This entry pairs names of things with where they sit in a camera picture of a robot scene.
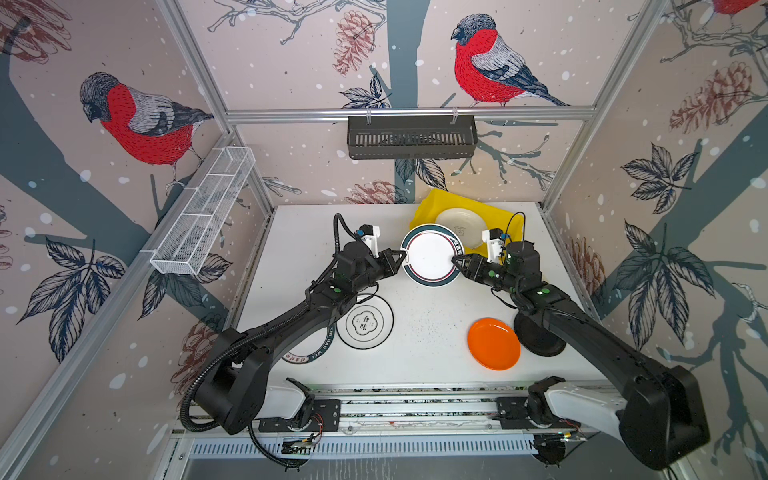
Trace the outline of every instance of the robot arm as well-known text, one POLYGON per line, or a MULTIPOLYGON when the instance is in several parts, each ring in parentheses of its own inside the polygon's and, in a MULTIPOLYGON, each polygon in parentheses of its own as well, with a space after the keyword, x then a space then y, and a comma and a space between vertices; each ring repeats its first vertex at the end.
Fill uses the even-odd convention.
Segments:
POLYGON ((532 419, 540 417, 537 423, 551 423, 552 416, 584 422, 616 436, 656 470, 709 442, 696 378, 683 367, 668 369, 632 349, 562 290, 542 281, 533 243, 508 244, 503 266, 477 253, 453 261, 470 280, 509 293, 519 311, 515 324, 524 327, 517 332, 523 345, 564 340, 623 397, 608 398, 550 377, 530 390, 528 411, 532 419))

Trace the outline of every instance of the black hanging basket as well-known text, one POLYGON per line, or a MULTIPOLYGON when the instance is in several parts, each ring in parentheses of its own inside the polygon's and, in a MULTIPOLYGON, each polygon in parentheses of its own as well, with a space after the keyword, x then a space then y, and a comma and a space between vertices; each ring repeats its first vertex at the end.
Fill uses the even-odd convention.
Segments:
POLYGON ((350 117, 346 144, 355 160, 469 158, 478 131, 473 115, 350 117))

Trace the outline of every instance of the bird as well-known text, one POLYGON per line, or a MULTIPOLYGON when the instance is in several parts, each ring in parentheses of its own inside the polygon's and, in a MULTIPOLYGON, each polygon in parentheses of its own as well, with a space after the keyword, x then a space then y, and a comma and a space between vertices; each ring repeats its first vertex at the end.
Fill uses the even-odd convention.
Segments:
POLYGON ((166 194, 174 185, 184 186, 176 180, 176 162, 187 150, 197 155, 192 137, 200 124, 214 117, 165 95, 145 94, 103 71, 83 81, 80 102, 88 121, 98 119, 133 158, 150 165, 172 166, 174 179, 165 186, 166 194))
POLYGON ((464 17, 451 35, 456 40, 455 73, 458 85, 480 102, 506 105, 512 98, 539 97, 565 107, 549 94, 525 65, 525 59, 504 43, 490 15, 464 17))

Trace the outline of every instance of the black round base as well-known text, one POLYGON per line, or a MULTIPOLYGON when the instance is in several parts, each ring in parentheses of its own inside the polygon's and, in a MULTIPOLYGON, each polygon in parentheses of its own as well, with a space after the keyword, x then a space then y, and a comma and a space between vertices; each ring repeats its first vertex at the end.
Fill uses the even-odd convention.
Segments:
POLYGON ((565 349, 565 341, 552 332, 536 325, 522 313, 515 317, 515 334, 528 351, 539 356, 555 356, 565 349))

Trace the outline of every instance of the orange plate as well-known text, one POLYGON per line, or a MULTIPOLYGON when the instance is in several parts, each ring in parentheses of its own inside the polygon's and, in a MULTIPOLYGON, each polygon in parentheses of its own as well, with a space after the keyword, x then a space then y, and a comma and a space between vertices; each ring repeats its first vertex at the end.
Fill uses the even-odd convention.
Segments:
POLYGON ((491 370, 506 370, 520 359, 520 341, 515 331, 501 320, 484 318, 475 322, 467 335, 475 360, 491 370))

